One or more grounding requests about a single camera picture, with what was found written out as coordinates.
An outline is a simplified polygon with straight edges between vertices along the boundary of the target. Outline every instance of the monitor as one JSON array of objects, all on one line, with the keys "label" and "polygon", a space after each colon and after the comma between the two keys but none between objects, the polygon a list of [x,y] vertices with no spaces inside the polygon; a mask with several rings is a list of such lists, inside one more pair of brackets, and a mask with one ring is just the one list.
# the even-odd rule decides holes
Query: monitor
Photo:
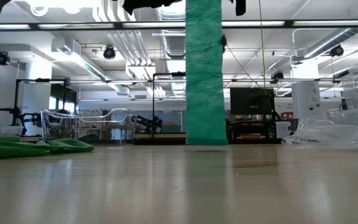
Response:
[{"label": "monitor", "polygon": [[230,106],[233,115],[272,114],[274,110],[273,89],[231,88]]}]

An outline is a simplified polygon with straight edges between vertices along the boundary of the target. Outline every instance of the ceiling beam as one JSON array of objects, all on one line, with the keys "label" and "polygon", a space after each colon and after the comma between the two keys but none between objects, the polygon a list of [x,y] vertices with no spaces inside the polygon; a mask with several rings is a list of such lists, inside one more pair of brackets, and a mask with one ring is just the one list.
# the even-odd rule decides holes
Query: ceiling beam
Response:
[{"label": "ceiling beam", "polygon": [[[175,30],[185,29],[185,21],[139,22],[57,22],[1,23],[0,32],[101,31],[101,30]],[[222,21],[223,29],[340,29],[358,28],[358,19],[303,19]]]}]

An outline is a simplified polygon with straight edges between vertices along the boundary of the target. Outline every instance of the black equipment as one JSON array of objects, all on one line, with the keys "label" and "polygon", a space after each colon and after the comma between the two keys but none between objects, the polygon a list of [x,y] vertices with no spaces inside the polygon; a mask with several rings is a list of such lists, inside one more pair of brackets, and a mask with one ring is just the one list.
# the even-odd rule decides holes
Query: black equipment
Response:
[{"label": "black equipment", "polygon": [[[25,128],[25,123],[32,122],[33,125],[41,128],[41,114],[40,113],[24,113],[18,107],[13,108],[0,108],[0,111],[6,111],[12,114],[13,120],[11,126],[16,126],[17,120],[20,120],[21,125],[23,127],[22,136],[25,135],[27,129]],[[31,116],[31,119],[24,119],[26,116]]]},{"label": "black equipment", "polygon": [[226,120],[228,139],[275,139],[275,122],[280,116],[275,112],[273,89],[231,88],[231,114],[262,115],[262,119]]},{"label": "black equipment", "polygon": [[273,89],[231,88],[231,114],[272,114],[274,108]]},{"label": "black equipment", "polygon": [[333,49],[331,49],[331,51],[329,52],[329,55],[334,57],[334,56],[342,56],[344,53],[344,49],[341,47],[341,45],[338,45],[336,47],[334,47]]},{"label": "black equipment", "polygon": [[278,83],[278,79],[279,78],[284,78],[284,73],[282,71],[278,71],[278,72],[275,72],[273,75],[272,75],[272,80],[273,81],[270,81],[270,84],[276,84]]},{"label": "black equipment", "polygon": [[11,64],[11,58],[8,56],[8,52],[0,52],[0,65],[7,66]]},{"label": "black equipment", "polygon": [[151,120],[138,115],[136,122],[146,127],[144,130],[146,134],[162,132],[162,120],[157,116],[154,116],[153,120]]},{"label": "black equipment", "polygon": [[113,45],[108,45],[106,50],[104,50],[103,56],[105,59],[113,59],[116,57],[116,52],[114,51]]}]

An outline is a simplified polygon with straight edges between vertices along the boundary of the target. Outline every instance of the fluorescent light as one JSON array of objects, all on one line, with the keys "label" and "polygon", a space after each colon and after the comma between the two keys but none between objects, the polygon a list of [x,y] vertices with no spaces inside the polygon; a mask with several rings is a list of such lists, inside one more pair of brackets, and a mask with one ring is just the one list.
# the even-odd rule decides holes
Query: fluorescent light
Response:
[{"label": "fluorescent light", "polygon": [[[263,26],[284,26],[285,21],[262,21]],[[223,21],[223,27],[260,26],[260,21]]]},{"label": "fluorescent light", "polygon": [[35,82],[35,81],[30,81],[30,82],[26,82],[27,84],[63,84],[63,81],[49,81],[49,82]]},{"label": "fluorescent light", "polygon": [[133,85],[133,82],[114,82],[116,85]]},{"label": "fluorescent light", "polygon": [[101,80],[69,80],[69,83],[72,84],[92,84],[92,83],[103,83],[105,84],[105,82],[101,81]]},{"label": "fluorescent light", "polygon": [[80,100],[80,101],[84,101],[84,102],[96,102],[96,101],[104,101],[104,100]]},{"label": "fluorescent light", "polygon": [[0,30],[4,29],[30,29],[28,24],[0,24]]},{"label": "fluorescent light", "polygon": [[354,21],[295,21],[294,26],[358,26],[358,20]]},{"label": "fluorescent light", "polygon": [[152,36],[153,37],[186,37],[186,34],[185,33],[182,33],[182,34],[177,34],[177,33],[152,33]]},{"label": "fluorescent light", "polygon": [[155,83],[180,83],[186,82],[186,80],[154,80]]},{"label": "fluorescent light", "polygon": [[161,27],[173,27],[173,28],[185,28],[185,22],[126,22],[123,23],[124,28],[161,28]]},{"label": "fluorescent light", "polygon": [[105,24],[105,23],[86,23],[86,24],[39,24],[41,29],[109,29],[114,28],[114,24]]},{"label": "fluorescent light", "polygon": [[132,99],[109,99],[106,101],[132,101]]}]

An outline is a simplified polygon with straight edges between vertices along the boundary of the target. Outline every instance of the pipe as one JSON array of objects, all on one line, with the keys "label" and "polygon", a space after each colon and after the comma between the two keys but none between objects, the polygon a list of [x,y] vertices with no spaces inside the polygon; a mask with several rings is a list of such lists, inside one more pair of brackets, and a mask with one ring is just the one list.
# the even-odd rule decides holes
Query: pipe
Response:
[{"label": "pipe", "polygon": [[324,43],[317,43],[314,46],[308,48],[305,53],[306,58],[314,58],[317,57],[334,47],[338,46],[339,44],[343,43],[344,41],[350,39],[351,37],[358,34],[358,28],[348,28],[341,32],[341,30],[337,31],[340,33],[334,33],[334,37],[327,37],[326,39],[329,39],[328,41]]}]

